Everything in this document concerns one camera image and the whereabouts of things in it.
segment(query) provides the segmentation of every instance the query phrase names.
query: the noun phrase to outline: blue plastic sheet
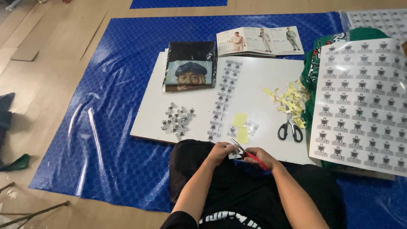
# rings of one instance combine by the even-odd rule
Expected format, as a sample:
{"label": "blue plastic sheet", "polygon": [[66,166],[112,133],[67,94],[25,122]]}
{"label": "blue plastic sheet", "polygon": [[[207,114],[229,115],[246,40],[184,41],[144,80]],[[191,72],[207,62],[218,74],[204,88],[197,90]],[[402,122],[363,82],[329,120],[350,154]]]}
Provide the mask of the blue plastic sheet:
{"label": "blue plastic sheet", "polygon": [[167,7],[220,7],[228,0],[133,0],[130,9]]}
{"label": "blue plastic sheet", "polygon": [[[112,19],[29,187],[170,212],[173,145],[129,135],[158,53],[169,41],[215,41],[216,33],[237,27],[293,25],[306,51],[317,38],[342,32],[334,12]],[[156,32],[140,32],[151,28]],[[390,182],[345,176],[338,181],[349,228],[406,225],[405,178]]]}

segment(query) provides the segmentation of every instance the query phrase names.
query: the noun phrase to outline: flat cap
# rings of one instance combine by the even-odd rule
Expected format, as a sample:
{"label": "flat cap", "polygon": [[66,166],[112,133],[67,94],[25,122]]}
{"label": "flat cap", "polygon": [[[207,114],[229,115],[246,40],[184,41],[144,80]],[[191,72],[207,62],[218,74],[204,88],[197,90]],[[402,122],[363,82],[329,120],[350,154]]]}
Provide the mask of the flat cap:
{"label": "flat cap", "polygon": [[202,75],[206,75],[208,73],[208,71],[206,70],[206,68],[204,66],[197,64],[197,63],[193,63],[193,62],[188,62],[188,63],[180,65],[178,67],[178,69],[175,71],[175,76],[179,77],[180,74],[187,72],[187,71],[191,71],[196,74],[202,74]]}

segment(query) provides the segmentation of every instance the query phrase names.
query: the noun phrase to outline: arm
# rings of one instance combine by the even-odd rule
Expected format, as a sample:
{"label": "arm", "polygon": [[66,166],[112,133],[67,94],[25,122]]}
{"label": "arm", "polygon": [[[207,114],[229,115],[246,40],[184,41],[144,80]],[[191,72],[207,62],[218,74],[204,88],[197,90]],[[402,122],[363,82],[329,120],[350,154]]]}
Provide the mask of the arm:
{"label": "arm", "polygon": [[[246,151],[254,154],[271,169],[284,212],[294,229],[329,229],[311,197],[278,160],[261,148],[247,148]],[[249,157],[245,157],[245,162],[258,165],[257,161]]]}
{"label": "arm", "polygon": [[199,222],[212,180],[213,170],[220,165],[226,155],[234,150],[236,150],[235,145],[226,142],[216,143],[196,173],[185,184],[171,214],[176,211],[184,211],[191,215],[197,223]]}

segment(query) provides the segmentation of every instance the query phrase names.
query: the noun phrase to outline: scissors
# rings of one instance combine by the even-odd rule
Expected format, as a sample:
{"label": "scissors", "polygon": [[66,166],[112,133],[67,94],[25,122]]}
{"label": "scissors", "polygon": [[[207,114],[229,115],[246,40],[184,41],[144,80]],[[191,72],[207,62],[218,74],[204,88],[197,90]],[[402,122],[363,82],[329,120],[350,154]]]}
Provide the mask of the scissors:
{"label": "scissors", "polygon": [[[288,124],[291,125],[291,129],[293,131],[293,137],[294,137],[294,142],[301,142],[302,141],[302,131],[301,129],[293,122],[293,118],[291,116],[291,111],[290,108],[285,105],[285,113],[287,115],[287,122],[282,124],[281,127],[278,129],[278,139],[280,140],[285,140],[287,138],[287,129],[288,129]],[[284,130],[284,137],[280,136],[280,130],[283,129]],[[298,131],[300,133],[300,139],[298,139],[297,137],[297,132]]]}
{"label": "scissors", "polygon": [[253,158],[255,161],[257,161],[262,169],[264,169],[264,170],[267,170],[267,169],[268,169],[267,166],[266,166],[266,164],[264,164],[258,157],[254,156],[253,154],[251,154],[251,153],[247,152],[246,150],[244,150],[243,147],[242,147],[239,143],[237,143],[236,140],[234,140],[234,139],[230,139],[230,140],[231,140],[234,144],[236,144],[237,147],[239,147],[239,149],[241,149],[243,152],[245,152],[248,157],[251,157],[251,158]]}

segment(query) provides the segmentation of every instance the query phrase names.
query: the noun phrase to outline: sticker sheet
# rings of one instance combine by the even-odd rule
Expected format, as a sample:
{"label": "sticker sheet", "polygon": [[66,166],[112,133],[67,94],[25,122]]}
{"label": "sticker sheet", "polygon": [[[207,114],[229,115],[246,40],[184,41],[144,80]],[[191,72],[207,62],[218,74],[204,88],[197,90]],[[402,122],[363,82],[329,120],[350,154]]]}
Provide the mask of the sticker sheet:
{"label": "sticker sheet", "polygon": [[395,39],[323,46],[309,156],[407,176],[406,86]]}
{"label": "sticker sheet", "polygon": [[221,77],[218,77],[216,82],[217,99],[213,102],[212,118],[208,123],[208,130],[206,132],[208,135],[207,139],[210,142],[218,142],[221,137],[229,105],[239,82],[242,65],[243,62],[226,60],[225,68],[217,70]]}
{"label": "sticker sheet", "polygon": [[407,41],[407,9],[349,11],[346,14],[353,29],[376,28],[401,43]]}

